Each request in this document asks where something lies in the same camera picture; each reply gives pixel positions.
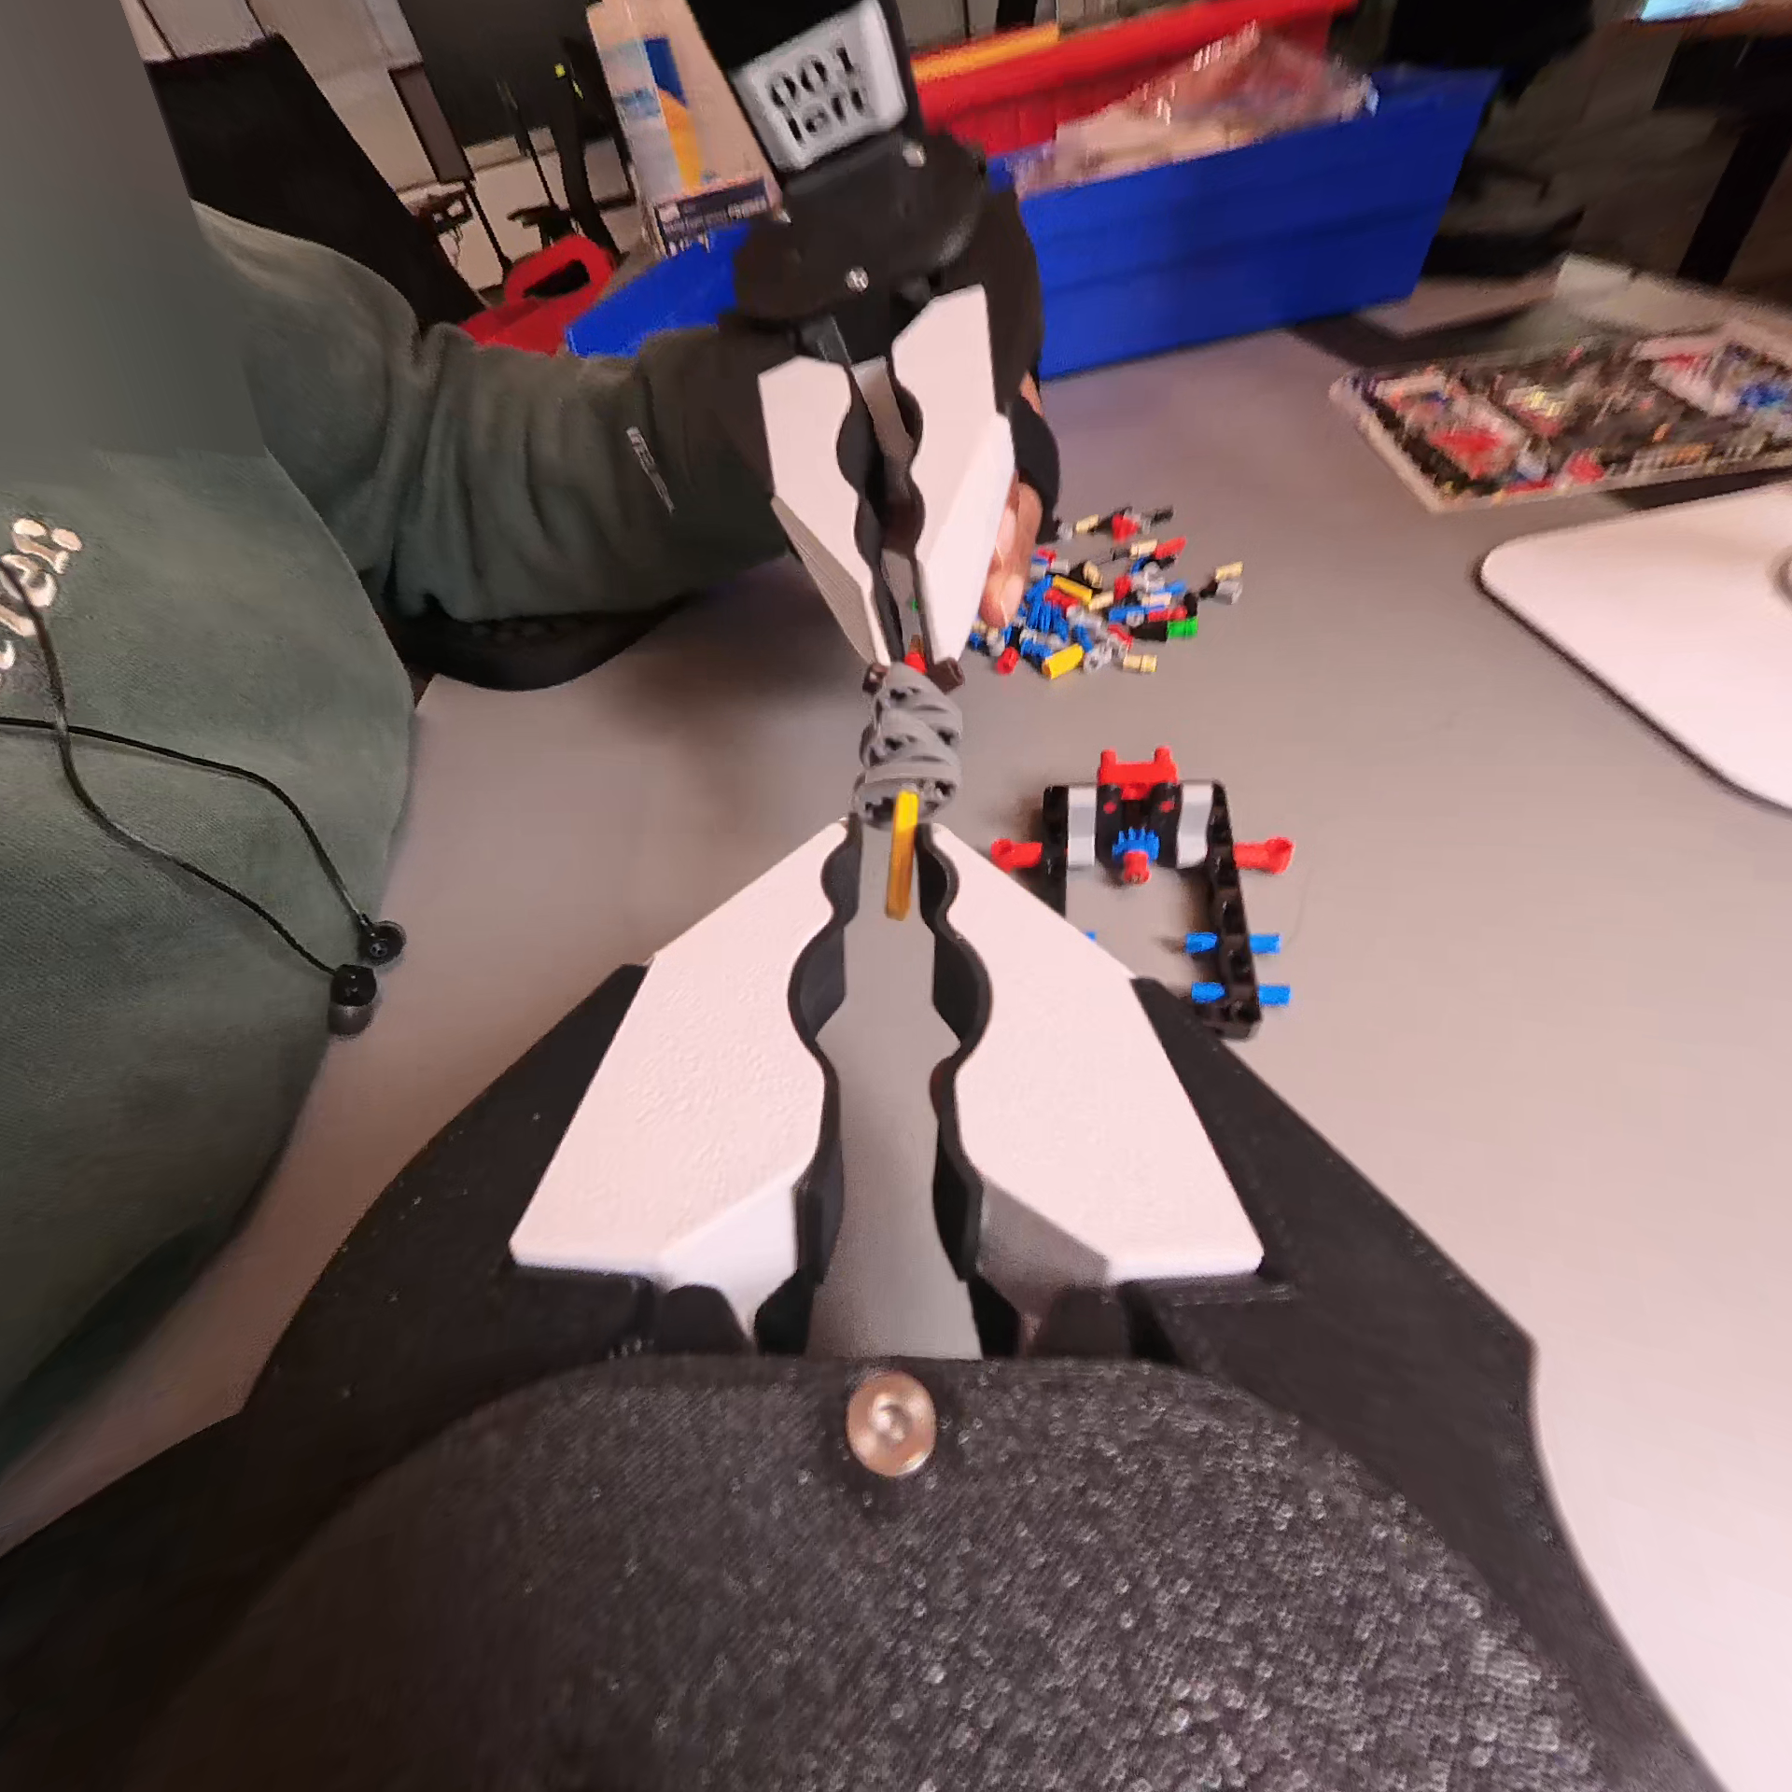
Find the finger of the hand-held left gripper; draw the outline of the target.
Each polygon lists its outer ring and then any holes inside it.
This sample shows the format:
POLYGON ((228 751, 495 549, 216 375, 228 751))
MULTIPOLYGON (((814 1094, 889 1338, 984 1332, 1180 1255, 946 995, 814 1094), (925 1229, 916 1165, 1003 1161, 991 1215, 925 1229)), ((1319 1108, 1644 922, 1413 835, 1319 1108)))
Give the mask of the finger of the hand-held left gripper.
POLYGON ((930 661, 969 642, 1014 475, 1011 423, 993 394, 991 307, 982 288, 932 299, 894 346, 894 389, 908 419, 903 556, 930 661))
POLYGON ((851 369, 786 359, 758 377, 774 515, 860 661, 895 658, 869 485, 879 431, 851 369))

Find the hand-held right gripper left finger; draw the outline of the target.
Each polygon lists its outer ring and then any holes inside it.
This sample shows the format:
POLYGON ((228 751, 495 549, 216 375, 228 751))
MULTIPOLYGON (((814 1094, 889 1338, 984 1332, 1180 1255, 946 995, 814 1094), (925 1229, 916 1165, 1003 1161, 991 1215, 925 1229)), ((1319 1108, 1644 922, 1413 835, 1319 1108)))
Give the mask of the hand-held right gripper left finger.
POLYGON ((801 1338, 840 1207, 838 1080, 860 825, 832 820, 652 953, 513 1239, 517 1267, 707 1289, 801 1338))

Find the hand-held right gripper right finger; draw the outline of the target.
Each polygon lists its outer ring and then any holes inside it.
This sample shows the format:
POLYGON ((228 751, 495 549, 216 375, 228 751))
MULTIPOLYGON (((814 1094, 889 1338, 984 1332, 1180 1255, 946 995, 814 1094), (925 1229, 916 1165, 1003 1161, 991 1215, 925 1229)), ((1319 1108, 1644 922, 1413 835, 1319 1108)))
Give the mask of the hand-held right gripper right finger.
POLYGON ((1264 1245, 1141 981, 951 828, 913 838, 932 1005, 932 1212, 982 1349, 1070 1291, 1239 1282, 1264 1245))

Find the yellow lego axle assembly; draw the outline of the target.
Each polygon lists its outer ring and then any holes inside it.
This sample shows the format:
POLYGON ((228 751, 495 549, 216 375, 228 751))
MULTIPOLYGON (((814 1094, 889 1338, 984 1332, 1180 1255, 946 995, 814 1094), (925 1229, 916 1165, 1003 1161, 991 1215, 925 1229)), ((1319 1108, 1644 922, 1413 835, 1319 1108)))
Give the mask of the yellow lego axle assembly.
POLYGON ((963 784, 963 714, 913 658, 873 681, 873 714, 860 737, 853 820, 885 835, 885 914, 906 922, 913 898, 921 825, 939 820, 963 784))

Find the black lego frame assembly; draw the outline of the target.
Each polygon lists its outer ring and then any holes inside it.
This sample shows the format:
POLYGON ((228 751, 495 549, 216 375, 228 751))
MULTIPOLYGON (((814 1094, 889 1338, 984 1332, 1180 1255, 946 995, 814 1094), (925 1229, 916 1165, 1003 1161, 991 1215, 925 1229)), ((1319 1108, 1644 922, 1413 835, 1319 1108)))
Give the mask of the black lego frame assembly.
POLYGON ((1075 879, 1108 886, 1176 882, 1192 889, 1202 918, 1184 953, 1197 967, 1189 1004, 1207 1031, 1251 1044, 1268 1013, 1290 1005, 1290 989, 1260 972, 1280 953, 1280 935, 1254 931, 1243 885, 1248 876, 1283 876, 1293 840, 1235 835, 1226 786, 1185 776, 1171 746, 1145 759, 1102 751, 1090 780, 1044 786, 1036 835, 997 838, 991 863, 1030 882, 1058 914, 1068 914, 1075 879))

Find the person's left forearm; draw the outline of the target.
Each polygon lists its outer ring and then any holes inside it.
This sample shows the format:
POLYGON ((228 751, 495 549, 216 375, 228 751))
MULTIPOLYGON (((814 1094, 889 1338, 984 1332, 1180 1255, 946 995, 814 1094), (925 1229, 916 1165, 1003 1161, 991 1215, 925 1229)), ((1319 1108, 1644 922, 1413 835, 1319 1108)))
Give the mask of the person's left forearm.
POLYGON ((194 221, 260 436, 388 612, 647 612, 788 556, 758 427, 771 346, 720 325, 624 359, 483 346, 335 251, 194 221))

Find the pile of small lego pieces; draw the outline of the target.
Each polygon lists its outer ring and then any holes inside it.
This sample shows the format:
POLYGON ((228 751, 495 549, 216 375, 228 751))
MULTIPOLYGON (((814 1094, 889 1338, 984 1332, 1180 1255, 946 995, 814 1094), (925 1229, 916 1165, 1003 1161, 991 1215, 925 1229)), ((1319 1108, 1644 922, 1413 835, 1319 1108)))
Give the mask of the pile of small lego pieces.
POLYGON ((1248 588, 1243 560, 1197 570, 1185 549, 1171 507, 1084 515, 1034 549, 1014 612, 978 619, 969 652, 997 676, 1153 676, 1164 647, 1197 641, 1202 615, 1238 607, 1248 588))

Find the person's left hand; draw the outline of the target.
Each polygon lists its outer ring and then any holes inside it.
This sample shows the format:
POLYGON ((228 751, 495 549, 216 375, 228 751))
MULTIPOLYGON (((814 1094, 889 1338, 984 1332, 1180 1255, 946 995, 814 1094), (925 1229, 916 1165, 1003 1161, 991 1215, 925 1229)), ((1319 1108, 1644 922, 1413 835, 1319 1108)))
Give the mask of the person's left hand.
POLYGON ((1061 444, 1043 414, 1036 377, 1024 377, 1011 404, 1014 479, 997 523, 993 556, 978 604, 982 626, 1006 627, 1017 615, 1030 584, 1034 552, 1043 523, 1051 523, 1061 501, 1061 444))

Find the red plastic bin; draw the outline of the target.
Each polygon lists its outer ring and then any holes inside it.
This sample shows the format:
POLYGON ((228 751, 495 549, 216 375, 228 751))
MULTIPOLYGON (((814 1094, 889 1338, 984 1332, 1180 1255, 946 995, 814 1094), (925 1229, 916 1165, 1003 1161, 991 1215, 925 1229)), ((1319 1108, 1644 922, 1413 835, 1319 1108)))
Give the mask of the red plastic bin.
POLYGON ((477 346, 565 355, 570 325, 597 306, 615 269, 615 251, 584 235, 565 235, 517 259, 503 280, 501 301, 465 318, 459 332, 477 346))
POLYGON ((1319 53, 1357 4, 1176 4, 1083 29, 1036 26, 913 58, 922 121, 1003 155, 1049 142, 1192 60, 1221 37, 1260 29, 1319 53))

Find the blue plastic bin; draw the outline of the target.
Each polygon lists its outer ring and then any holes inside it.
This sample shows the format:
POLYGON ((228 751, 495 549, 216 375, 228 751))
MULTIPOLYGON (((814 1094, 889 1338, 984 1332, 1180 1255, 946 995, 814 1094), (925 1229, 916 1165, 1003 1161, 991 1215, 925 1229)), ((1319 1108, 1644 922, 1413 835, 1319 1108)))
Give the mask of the blue plastic bin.
POLYGON ((649 338, 714 325, 733 307, 733 257, 751 222, 717 228, 663 259, 628 259, 600 299, 565 330, 565 355, 635 356, 649 338))
POLYGON ((1352 121, 1022 198, 1043 279, 1043 377, 1403 301, 1497 88, 1373 71, 1352 121))

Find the white cardboard box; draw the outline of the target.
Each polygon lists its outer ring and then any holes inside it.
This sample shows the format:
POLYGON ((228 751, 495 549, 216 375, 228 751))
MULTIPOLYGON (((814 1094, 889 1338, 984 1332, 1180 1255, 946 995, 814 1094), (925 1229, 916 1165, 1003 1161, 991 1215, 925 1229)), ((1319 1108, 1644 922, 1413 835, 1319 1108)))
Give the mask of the white cardboard box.
POLYGON ((647 208, 761 171, 689 4, 591 4, 584 23, 647 208))

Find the person's green sweatshirt torso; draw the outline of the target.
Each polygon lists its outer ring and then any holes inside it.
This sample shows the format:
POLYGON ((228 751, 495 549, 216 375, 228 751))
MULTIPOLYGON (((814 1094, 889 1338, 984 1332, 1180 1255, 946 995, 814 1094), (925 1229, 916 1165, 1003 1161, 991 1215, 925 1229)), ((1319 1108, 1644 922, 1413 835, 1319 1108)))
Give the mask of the person's green sweatshirt torso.
MULTIPOLYGON (((247 767, 384 895, 411 686, 266 454, 2 450, 2 531, 83 552, 50 607, 75 725, 247 767)), ((326 972, 109 838, 2 732, 2 1466, 109 1378, 260 1199, 326 1058, 326 972)))

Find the black office chair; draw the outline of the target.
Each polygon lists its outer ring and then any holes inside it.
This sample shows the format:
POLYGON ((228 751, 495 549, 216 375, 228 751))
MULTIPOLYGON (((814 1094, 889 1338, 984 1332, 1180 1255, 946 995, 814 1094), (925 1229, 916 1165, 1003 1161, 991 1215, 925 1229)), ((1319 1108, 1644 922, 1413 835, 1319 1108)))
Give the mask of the black office chair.
POLYGON ((359 262, 421 325, 463 325, 483 310, 284 37, 143 71, 191 201, 359 262))

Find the colourful sticker sheet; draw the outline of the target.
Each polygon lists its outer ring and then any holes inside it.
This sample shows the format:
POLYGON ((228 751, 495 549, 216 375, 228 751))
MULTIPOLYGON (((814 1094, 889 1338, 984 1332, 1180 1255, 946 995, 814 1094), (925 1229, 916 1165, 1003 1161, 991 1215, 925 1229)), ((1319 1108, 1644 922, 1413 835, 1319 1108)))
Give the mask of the colourful sticker sheet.
POLYGON ((1599 332, 1362 369, 1333 404, 1436 515, 1789 472, 1789 332, 1599 332))

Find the white book stand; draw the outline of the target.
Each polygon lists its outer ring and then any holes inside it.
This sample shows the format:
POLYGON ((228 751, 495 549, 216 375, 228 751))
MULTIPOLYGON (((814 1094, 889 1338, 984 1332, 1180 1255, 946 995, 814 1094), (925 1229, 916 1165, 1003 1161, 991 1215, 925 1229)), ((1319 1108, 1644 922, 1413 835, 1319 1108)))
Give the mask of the white book stand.
POLYGON ((1493 549, 1480 588, 1731 791, 1789 811, 1789 485, 1493 549))

